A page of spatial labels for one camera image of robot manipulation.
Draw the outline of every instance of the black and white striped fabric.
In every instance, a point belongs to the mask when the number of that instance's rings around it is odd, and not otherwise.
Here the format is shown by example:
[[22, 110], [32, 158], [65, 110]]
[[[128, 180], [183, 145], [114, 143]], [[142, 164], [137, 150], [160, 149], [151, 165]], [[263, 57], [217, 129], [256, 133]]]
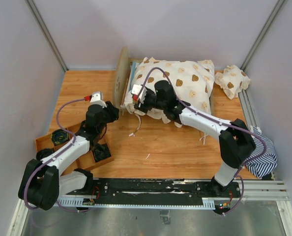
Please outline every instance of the black and white striped fabric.
[[[259, 127], [250, 126], [250, 131], [255, 133], [255, 134], [260, 135], [260, 137], [266, 143], [267, 150], [261, 157], [258, 157], [255, 160], [247, 163], [246, 167], [256, 177], [262, 178], [263, 176], [269, 174], [270, 172], [272, 172], [276, 168], [277, 155], [275, 152], [273, 142], [270, 139], [261, 135], [262, 131], [260, 130]], [[261, 152], [264, 149], [263, 144], [258, 139], [254, 138], [254, 137], [253, 137], [253, 139], [254, 139], [256, 148], [247, 160], [251, 159], [252, 157], [255, 157], [256, 155], [261, 154]]]

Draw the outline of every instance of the gray wall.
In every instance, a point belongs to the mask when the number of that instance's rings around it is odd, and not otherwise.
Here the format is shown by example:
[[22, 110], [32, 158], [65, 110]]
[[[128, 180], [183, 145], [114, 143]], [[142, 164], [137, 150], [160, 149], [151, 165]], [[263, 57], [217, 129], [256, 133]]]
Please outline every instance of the gray wall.
[[241, 66], [276, 0], [35, 0], [67, 66], [131, 56]]
[[47, 132], [63, 71], [23, 0], [0, 0], [0, 236], [6, 235], [34, 138]]
[[277, 177], [285, 181], [292, 204], [292, 0], [272, 26], [247, 74], [261, 129], [276, 147]]

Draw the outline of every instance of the pillow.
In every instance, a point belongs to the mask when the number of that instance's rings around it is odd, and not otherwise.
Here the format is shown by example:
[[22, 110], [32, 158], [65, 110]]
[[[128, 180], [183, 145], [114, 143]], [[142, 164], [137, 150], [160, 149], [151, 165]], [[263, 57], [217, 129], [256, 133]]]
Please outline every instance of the pillow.
[[215, 83], [225, 92], [229, 99], [238, 97], [238, 93], [249, 87], [250, 79], [237, 66], [227, 66], [224, 73], [216, 73]]
[[[210, 114], [209, 97], [215, 80], [212, 61], [166, 61], [144, 58], [143, 62], [136, 68], [131, 86], [134, 84], [142, 85], [148, 72], [154, 67], [159, 67], [167, 73], [180, 99]], [[164, 74], [160, 70], [154, 70], [146, 82], [146, 87], [155, 92], [154, 85], [160, 80], [166, 80]], [[124, 105], [129, 112], [145, 115], [134, 109], [130, 91], [125, 97]], [[148, 111], [147, 115], [155, 119], [162, 119], [164, 123], [170, 122], [163, 111], [158, 109]]]

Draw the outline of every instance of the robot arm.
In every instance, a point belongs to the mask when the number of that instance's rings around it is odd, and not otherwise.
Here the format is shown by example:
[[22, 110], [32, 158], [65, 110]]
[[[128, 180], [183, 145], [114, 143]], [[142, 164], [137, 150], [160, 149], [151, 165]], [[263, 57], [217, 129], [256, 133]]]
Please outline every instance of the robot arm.
[[[215, 192], [224, 191], [232, 182], [236, 172], [241, 164], [255, 150], [255, 143], [251, 135], [242, 131], [229, 128], [224, 124], [237, 126], [247, 129], [242, 120], [235, 121], [220, 119], [204, 112], [198, 111], [191, 104], [184, 102], [189, 109], [182, 105], [176, 98], [173, 87], [168, 81], [158, 81], [155, 84], [156, 94], [147, 88], [134, 85], [132, 88], [133, 101], [135, 108], [147, 113], [152, 108], [157, 108], [164, 111], [168, 119], [178, 122], [179, 124], [188, 125], [212, 136], [219, 141], [221, 158], [223, 160], [219, 171], [213, 177], [212, 182]], [[215, 123], [208, 118], [219, 121]]]
[[88, 193], [92, 190], [93, 176], [89, 171], [75, 169], [72, 173], [61, 174], [78, 157], [93, 149], [100, 140], [100, 135], [107, 125], [118, 120], [119, 110], [110, 101], [102, 100], [102, 93], [95, 92], [91, 96], [90, 106], [86, 112], [86, 120], [81, 123], [76, 139], [70, 140], [66, 145], [41, 161], [31, 160], [26, 165], [24, 176], [20, 185], [18, 196], [24, 199], [24, 190], [32, 173], [43, 166], [32, 178], [28, 186], [28, 202], [44, 210], [50, 209], [59, 196], [73, 190]]

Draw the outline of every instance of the wooden tabletop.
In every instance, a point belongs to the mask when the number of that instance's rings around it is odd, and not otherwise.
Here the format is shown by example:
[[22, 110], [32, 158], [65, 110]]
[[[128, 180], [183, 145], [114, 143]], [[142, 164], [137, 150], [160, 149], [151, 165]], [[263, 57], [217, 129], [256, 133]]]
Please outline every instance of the wooden tabletop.
[[[50, 132], [58, 129], [55, 114], [65, 102], [102, 91], [104, 100], [112, 101], [114, 71], [67, 71], [56, 104]], [[244, 120], [238, 98], [229, 100], [218, 85], [214, 85], [214, 115]], [[88, 102], [66, 106], [60, 113], [63, 126], [85, 119]], [[93, 170], [95, 177], [129, 178], [212, 178], [222, 162], [219, 143], [207, 136], [206, 144], [199, 141], [203, 133], [188, 126], [177, 128], [173, 122], [164, 124], [148, 116], [135, 137], [128, 135], [138, 127], [138, 119], [128, 113], [108, 124], [105, 139], [115, 160]], [[243, 178], [256, 178], [247, 169]]]

